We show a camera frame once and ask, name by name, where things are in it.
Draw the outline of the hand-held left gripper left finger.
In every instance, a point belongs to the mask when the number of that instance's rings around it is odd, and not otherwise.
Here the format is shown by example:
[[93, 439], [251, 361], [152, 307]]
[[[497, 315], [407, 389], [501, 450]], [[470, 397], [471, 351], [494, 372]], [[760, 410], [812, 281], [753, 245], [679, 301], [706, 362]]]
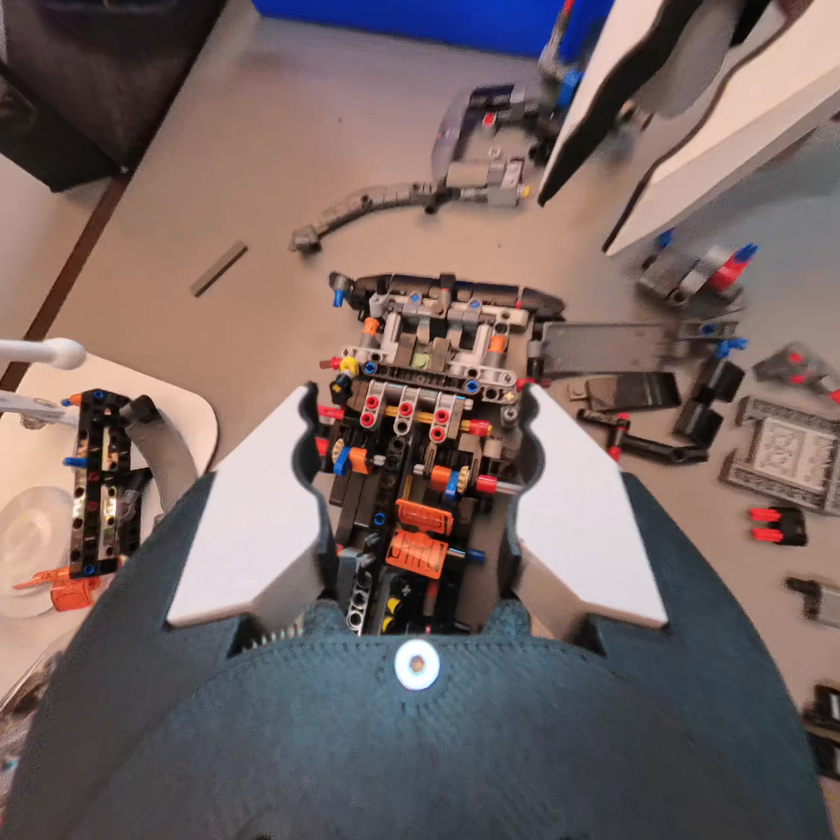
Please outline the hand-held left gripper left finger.
[[168, 624], [249, 616], [279, 636], [334, 583], [317, 409], [318, 387], [300, 385], [216, 467]]

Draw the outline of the grey lego connector black pins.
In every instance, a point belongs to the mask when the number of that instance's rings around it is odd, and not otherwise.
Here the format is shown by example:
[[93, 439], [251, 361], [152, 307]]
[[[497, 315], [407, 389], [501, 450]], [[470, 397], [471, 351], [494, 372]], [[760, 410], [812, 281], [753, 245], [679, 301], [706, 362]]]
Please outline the grey lego connector black pins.
[[806, 620], [831, 628], [839, 628], [839, 588], [816, 580], [788, 576], [786, 588], [802, 596], [802, 611]]

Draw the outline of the white lamp base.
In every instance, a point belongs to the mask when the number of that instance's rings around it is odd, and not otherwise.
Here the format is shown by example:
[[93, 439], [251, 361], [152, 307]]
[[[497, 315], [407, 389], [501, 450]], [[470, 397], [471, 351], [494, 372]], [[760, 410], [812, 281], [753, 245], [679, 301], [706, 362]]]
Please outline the white lamp base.
[[[218, 425], [213, 408], [199, 395], [93, 354], [74, 371], [35, 364], [17, 393], [53, 403], [102, 387], [126, 396], [149, 396], [185, 440], [196, 471], [203, 475], [216, 450]], [[15, 417], [2, 418], [1, 506], [30, 487], [71, 490], [70, 468], [62, 464], [75, 439], [68, 426], [26, 430]], [[48, 609], [38, 616], [2, 616], [1, 694], [6, 695], [46, 651], [68, 645], [90, 608], [68, 612]]]

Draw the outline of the long black lego connector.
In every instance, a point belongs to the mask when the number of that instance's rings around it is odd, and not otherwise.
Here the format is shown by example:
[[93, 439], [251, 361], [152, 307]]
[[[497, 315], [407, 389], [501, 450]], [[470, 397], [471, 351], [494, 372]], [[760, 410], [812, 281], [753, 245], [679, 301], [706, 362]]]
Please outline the long black lego connector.
[[576, 417], [607, 430], [605, 451], [615, 462], [625, 453], [665, 466], [693, 466], [709, 459], [708, 450], [703, 447], [675, 446], [631, 434], [631, 417], [626, 413], [605, 414], [581, 408]]

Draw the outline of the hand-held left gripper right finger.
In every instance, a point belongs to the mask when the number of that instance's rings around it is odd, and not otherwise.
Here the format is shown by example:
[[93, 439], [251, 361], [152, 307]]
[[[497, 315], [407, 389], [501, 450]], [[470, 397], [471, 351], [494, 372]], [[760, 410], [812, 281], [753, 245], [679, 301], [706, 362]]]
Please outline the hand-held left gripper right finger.
[[521, 395], [520, 475], [500, 544], [500, 595], [570, 642], [590, 616], [656, 631], [669, 616], [624, 473], [539, 385]]

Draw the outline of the lego car chassis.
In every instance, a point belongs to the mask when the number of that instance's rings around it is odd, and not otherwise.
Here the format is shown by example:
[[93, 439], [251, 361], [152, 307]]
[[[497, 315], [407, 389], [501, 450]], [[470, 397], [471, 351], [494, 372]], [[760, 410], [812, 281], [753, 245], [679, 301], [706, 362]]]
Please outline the lego car chassis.
[[522, 390], [542, 377], [543, 329], [564, 321], [546, 291], [452, 274], [329, 277], [360, 337], [320, 362], [318, 407], [331, 479], [337, 599], [362, 635], [470, 634], [458, 619], [477, 537], [521, 485]]

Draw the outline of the black lego slope brick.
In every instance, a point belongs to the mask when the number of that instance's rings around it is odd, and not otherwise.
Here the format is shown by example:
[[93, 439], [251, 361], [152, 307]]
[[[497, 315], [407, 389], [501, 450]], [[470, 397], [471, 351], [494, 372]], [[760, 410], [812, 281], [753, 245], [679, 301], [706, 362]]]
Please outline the black lego slope brick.
[[597, 413], [669, 410], [682, 404], [669, 372], [625, 372], [571, 380], [568, 398]]

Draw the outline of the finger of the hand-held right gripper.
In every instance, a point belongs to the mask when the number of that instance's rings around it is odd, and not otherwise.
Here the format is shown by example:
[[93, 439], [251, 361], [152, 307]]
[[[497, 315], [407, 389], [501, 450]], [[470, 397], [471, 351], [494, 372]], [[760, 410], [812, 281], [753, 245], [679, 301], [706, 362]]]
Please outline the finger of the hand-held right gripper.
[[697, 125], [645, 173], [604, 243], [615, 256], [663, 232], [838, 110], [839, 2], [801, 14], [724, 75]]
[[615, 1], [539, 188], [545, 205], [596, 151], [625, 102], [664, 66], [701, 1]]

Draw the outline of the dark grey curved lego panel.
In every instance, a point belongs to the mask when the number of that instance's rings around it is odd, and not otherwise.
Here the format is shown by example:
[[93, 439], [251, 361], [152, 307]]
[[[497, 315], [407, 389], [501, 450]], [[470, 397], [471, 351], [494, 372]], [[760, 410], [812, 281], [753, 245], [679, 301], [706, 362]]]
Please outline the dark grey curved lego panel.
[[552, 381], [585, 374], [647, 373], [707, 354], [738, 337], [730, 318], [677, 322], [537, 323], [528, 342], [527, 377]]
[[147, 395], [129, 401], [119, 415], [130, 441], [150, 468], [161, 509], [168, 513], [198, 478], [186, 441]]

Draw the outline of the grey black lego fender assembly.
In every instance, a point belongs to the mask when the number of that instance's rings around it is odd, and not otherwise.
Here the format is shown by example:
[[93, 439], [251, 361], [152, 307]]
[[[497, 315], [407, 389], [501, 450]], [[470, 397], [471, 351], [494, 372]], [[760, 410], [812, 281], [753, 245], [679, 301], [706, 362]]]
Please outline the grey black lego fender assembly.
[[432, 176], [442, 200], [517, 207], [526, 176], [547, 163], [560, 132], [560, 86], [534, 79], [460, 91], [437, 128]]

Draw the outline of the black lego frame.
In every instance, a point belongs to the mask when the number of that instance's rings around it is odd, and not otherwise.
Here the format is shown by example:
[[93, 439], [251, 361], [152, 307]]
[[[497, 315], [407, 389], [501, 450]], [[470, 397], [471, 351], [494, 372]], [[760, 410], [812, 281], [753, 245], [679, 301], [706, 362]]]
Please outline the black lego frame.
[[91, 579], [114, 573], [140, 545], [142, 496], [152, 472], [132, 468], [129, 427], [161, 415], [147, 395], [130, 400], [99, 388], [67, 404], [79, 409], [75, 453], [64, 459], [74, 478], [68, 574]]

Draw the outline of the blue sheet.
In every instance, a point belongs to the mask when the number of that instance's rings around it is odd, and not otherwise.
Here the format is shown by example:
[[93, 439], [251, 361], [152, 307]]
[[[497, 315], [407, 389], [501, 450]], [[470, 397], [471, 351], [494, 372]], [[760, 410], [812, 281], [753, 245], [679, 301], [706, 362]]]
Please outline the blue sheet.
[[254, 1], [264, 17], [537, 58], [561, 1]]

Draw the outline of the black lego axle assembly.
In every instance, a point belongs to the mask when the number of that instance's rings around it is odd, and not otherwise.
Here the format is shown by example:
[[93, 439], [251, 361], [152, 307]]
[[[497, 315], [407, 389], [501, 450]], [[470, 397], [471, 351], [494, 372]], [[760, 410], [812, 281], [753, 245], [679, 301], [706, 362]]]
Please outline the black lego axle assembly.
[[826, 778], [839, 780], [839, 688], [816, 685], [802, 713], [803, 726], [817, 765]]

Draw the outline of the grey square lego frame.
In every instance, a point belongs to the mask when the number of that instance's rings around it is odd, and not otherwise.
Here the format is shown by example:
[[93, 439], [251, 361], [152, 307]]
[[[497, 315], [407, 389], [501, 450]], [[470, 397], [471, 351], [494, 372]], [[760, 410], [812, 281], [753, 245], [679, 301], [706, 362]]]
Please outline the grey square lego frame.
[[735, 416], [751, 427], [749, 446], [721, 464], [724, 485], [839, 516], [839, 421], [756, 396], [741, 399]]

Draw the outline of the black lego connector two red pins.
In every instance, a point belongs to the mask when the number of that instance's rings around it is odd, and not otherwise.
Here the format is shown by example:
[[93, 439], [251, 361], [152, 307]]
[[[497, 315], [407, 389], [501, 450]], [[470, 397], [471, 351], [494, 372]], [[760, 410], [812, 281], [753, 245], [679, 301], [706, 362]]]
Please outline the black lego connector two red pins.
[[805, 516], [797, 507], [754, 507], [749, 510], [749, 518], [754, 523], [751, 535], [756, 541], [794, 548], [809, 543]]

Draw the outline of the clear round lens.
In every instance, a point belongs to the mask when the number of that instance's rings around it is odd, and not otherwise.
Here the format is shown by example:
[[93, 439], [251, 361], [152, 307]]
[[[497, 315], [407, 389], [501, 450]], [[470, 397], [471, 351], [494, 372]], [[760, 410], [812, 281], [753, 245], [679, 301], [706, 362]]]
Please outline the clear round lens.
[[53, 608], [51, 582], [19, 589], [68, 563], [72, 500], [52, 486], [28, 488], [1, 511], [1, 616], [29, 618]]

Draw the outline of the orange lego seat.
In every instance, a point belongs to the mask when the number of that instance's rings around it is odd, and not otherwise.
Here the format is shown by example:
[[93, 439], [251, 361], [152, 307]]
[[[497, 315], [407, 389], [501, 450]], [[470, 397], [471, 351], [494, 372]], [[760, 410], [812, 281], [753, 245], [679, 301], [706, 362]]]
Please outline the orange lego seat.
[[70, 567], [63, 566], [54, 570], [42, 570], [28, 581], [14, 584], [14, 591], [24, 591], [40, 585], [49, 586], [52, 606], [58, 612], [68, 612], [93, 606], [97, 597], [95, 592], [102, 585], [97, 574], [73, 577]]

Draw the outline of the dark grey flat lego tile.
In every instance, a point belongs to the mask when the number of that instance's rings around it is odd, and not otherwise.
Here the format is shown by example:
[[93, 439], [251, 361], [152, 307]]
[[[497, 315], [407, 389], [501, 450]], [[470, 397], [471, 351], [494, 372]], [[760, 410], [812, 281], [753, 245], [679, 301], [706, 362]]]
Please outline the dark grey flat lego tile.
[[249, 247], [243, 241], [237, 241], [215, 259], [204, 272], [190, 286], [193, 298], [204, 295], [227, 271], [249, 252]]

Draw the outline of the silver metal bar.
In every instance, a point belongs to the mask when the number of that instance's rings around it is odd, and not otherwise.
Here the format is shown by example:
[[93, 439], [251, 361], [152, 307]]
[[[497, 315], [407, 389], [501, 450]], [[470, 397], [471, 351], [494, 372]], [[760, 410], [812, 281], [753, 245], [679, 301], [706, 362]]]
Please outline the silver metal bar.
[[50, 425], [67, 425], [76, 429], [79, 424], [79, 408], [60, 405], [40, 397], [20, 395], [1, 391], [1, 413], [17, 414], [21, 425], [36, 431]]

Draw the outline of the grey lego block red pins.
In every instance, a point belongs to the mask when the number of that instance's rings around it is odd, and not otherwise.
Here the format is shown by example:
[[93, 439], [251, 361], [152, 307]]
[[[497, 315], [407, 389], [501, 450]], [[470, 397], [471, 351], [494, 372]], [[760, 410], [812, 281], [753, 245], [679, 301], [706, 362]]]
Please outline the grey lego block red pins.
[[759, 382], [775, 382], [825, 397], [839, 404], [837, 370], [802, 343], [789, 343], [752, 368]]

